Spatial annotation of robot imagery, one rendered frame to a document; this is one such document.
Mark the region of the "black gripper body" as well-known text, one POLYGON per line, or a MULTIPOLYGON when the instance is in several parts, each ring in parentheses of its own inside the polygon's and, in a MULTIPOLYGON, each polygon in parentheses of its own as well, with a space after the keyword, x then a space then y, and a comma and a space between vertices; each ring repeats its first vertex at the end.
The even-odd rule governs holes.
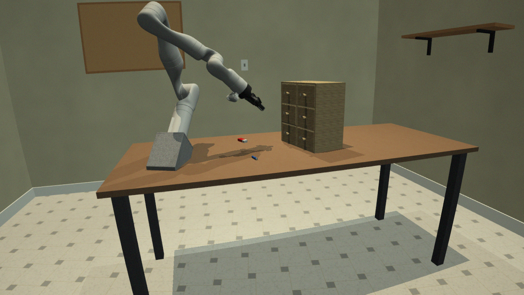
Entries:
MULTIPOLYGON (((240 95, 238 95, 238 97, 241 98, 241 99, 244 99, 244 98, 250 98, 251 101, 254 102, 255 100, 254 100, 254 98, 251 97, 251 95, 253 95, 253 94, 251 93, 251 86, 250 86, 249 84, 247 84, 246 89, 245 89, 245 90, 244 90, 240 95)), ((253 96, 254 96, 254 95, 253 95, 253 96)), ((255 97, 255 96, 254 96, 254 97, 255 97)))

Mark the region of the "small wooden chest of drawers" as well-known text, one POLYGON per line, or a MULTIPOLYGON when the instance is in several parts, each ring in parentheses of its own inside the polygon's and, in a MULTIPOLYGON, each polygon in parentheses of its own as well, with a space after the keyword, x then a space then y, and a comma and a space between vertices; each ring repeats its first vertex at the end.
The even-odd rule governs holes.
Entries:
POLYGON ((281 140, 282 140, 282 103, 296 105, 296 145, 297 146, 297 128, 305 128, 297 125, 298 121, 298 107, 304 106, 308 108, 315 108, 314 117, 314 146, 312 153, 325 152, 329 150, 343 148, 343 127, 344 127, 344 110, 346 102, 346 83, 345 82, 327 82, 319 83, 313 81, 302 82, 281 82, 281 140), (296 103, 282 102, 282 84, 296 84, 296 103), (304 106, 298 104, 298 85, 315 84, 316 98, 315 107, 304 106))

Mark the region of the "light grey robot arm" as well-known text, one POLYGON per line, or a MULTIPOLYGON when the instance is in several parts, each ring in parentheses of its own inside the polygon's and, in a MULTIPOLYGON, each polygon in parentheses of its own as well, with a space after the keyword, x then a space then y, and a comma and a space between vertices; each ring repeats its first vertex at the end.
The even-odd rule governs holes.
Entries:
POLYGON ((179 100, 174 108, 167 132, 184 132, 187 137, 192 115, 199 99, 198 85, 181 82, 183 60, 178 48, 198 61, 207 62, 208 72, 223 81, 233 91, 226 98, 231 102, 238 101, 238 95, 246 89, 247 82, 234 70, 223 66, 224 59, 219 53, 205 47, 192 36, 171 30, 165 10, 158 2, 149 2, 139 12, 137 22, 145 31, 157 36, 159 57, 179 100))

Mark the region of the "brown wooden drawer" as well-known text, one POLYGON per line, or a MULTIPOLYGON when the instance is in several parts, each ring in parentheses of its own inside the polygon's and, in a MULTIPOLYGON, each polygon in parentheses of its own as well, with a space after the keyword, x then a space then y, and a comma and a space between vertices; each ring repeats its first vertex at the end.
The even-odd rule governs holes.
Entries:
POLYGON ((296 126, 282 123, 282 140, 296 145, 296 126))
POLYGON ((314 131, 305 128, 297 128, 297 146, 313 151, 314 131))
POLYGON ((297 125, 314 129, 315 108, 298 107, 297 125))
POLYGON ((282 84, 282 102, 296 103, 295 84, 282 84))
POLYGON ((296 106, 293 104, 282 103, 282 121, 296 125, 296 106))
POLYGON ((298 104, 315 107, 316 86, 314 84, 298 85, 298 104))

